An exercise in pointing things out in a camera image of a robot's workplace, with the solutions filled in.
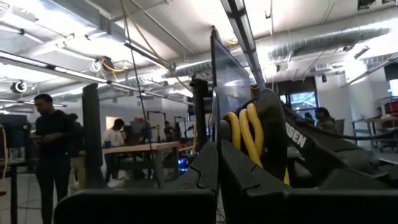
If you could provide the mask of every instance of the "white shirt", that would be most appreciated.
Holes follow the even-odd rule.
[[[111,129],[106,130],[102,135],[102,142],[110,141],[112,147],[122,146],[124,144],[124,140],[120,131],[116,131]]]

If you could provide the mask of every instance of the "screen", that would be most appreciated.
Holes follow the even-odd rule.
[[[220,116],[235,111],[251,99],[249,74],[218,40],[212,41],[213,81],[219,97]]]

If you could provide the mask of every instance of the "chair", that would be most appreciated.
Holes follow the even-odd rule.
[[[338,119],[335,121],[335,132],[336,134],[344,134],[344,122],[345,119]]]

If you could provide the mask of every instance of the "white lettering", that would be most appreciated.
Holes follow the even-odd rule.
[[[293,128],[288,122],[286,122],[285,124],[286,124],[286,134],[288,135],[288,137],[291,138],[291,140],[294,143],[303,148],[307,138],[299,131],[297,131],[295,128]]]

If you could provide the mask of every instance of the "pole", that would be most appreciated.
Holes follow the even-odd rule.
[[[193,90],[193,106],[194,106],[194,112],[195,112],[196,124],[197,124],[197,134],[198,134],[197,152],[200,152],[202,147],[207,142],[204,97],[208,93],[208,85],[207,85],[207,82],[204,80],[194,79],[191,81],[190,86],[192,86],[192,90]]]

